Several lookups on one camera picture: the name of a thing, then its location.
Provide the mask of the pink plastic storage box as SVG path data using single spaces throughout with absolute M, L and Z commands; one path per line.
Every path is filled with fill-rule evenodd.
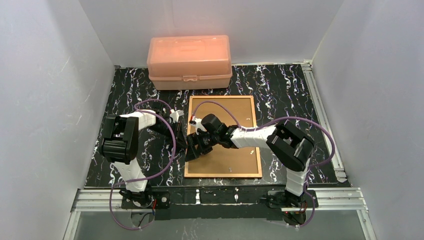
M 159 91 L 225 89 L 233 75 L 229 37 L 154 37 L 147 68 Z

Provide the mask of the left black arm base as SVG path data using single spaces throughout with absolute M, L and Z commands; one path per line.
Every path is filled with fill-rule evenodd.
M 168 191 L 144 192 L 139 196 L 132 196 L 131 199 L 123 197 L 122 209 L 168 209 L 171 205 L 171 195 Z

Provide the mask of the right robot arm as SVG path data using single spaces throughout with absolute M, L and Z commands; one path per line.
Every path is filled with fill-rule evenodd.
M 243 127 L 226 125 L 211 113 L 203 118 L 194 117 L 189 124 L 195 131 L 187 135 L 186 161 L 210 153 L 215 145 L 226 149 L 269 149 L 287 169 L 285 192 L 296 197 L 304 195 L 315 142 L 288 120 L 269 126 Z

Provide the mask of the aluminium front rail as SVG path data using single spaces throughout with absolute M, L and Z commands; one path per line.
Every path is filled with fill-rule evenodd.
M 167 210 L 176 206 L 249 206 L 264 204 L 267 196 L 282 190 L 281 185 L 247 185 L 214 187 L 158 187 L 153 190 L 154 202 L 148 207 Z M 310 188 L 304 196 L 307 210 L 315 204 L 316 210 L 358 210 L 369 208 L 360 188 Z M 73 211 L 107 212 L 138 210 L 139 207 L 124 199 L 118 189 L 83 189 L 77 192 Z

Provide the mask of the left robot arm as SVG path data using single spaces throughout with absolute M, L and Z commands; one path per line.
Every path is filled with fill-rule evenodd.
M 182 130 L 183 110 L 142 109 L 129 114 L 108 115 L 103 121 L 100 154 L 119 171 L 125 188 L 142 193 L 148 180 L 137 161 L 139 132 L 150 129 L 168 137 L 177 149 L 187 148 Z

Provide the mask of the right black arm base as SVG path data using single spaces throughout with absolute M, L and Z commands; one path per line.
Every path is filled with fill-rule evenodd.
M 266 194 L 267 205 L 272 208 L 294 208 L 299 211 L 301 208 L 311 208 L 319 206 L 318 197 L 314 190 L 308 189 L 300 196 L 296 196 L 286 190 L 270 190 Z

